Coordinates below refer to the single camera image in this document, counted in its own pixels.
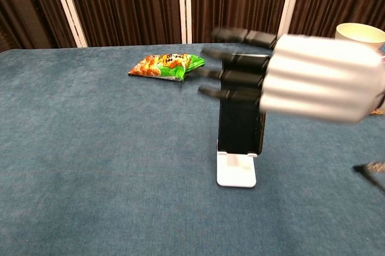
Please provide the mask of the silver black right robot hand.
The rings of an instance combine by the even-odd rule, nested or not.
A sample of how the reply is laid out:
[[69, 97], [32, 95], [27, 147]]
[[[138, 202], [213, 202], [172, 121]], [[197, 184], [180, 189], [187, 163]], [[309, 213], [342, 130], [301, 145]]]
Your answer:
[[262, 112], [358, 123], [384, 109], [384, 62], [363, 44], [305, 35], [275, 35], [239, 28], [216, 28], [219, 40], [265, 47], [270, 54], [204, 48], [229, 69], [198, 69], [205, 78], [231, 88], [200, 87], [207, 96], [255, 104]]

